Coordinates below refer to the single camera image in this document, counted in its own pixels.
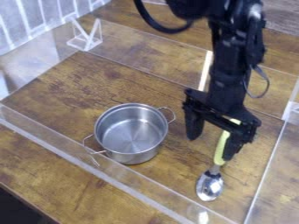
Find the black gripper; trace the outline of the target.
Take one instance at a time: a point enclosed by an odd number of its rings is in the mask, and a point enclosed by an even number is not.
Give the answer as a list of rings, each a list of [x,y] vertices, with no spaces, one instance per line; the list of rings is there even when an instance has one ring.
[[[225,130],[223,131],[225,137],[221,158],[229,161],[243,145],[253,142],[261,121],[243,105],[233,106],[229,111],[223,111],[207,103],[207,93],[185,88],[184,94],[185,101],[181,103],[181,108],[188,139],[195,140],[200,136],[204,122]]]

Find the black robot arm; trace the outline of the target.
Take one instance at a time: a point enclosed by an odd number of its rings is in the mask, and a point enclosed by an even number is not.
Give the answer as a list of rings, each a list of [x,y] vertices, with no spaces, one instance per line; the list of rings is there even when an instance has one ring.
[[[229,133],[221,159],[228,161],[253,140],[260,120],[244,106],[252,72],[264,57],[264,15],[260,0],[165,0],[173,15],[188,23],[207,18],[213,61],[207,92],[187,89],[183,103],[187,137],[193,140],[203,124]]]

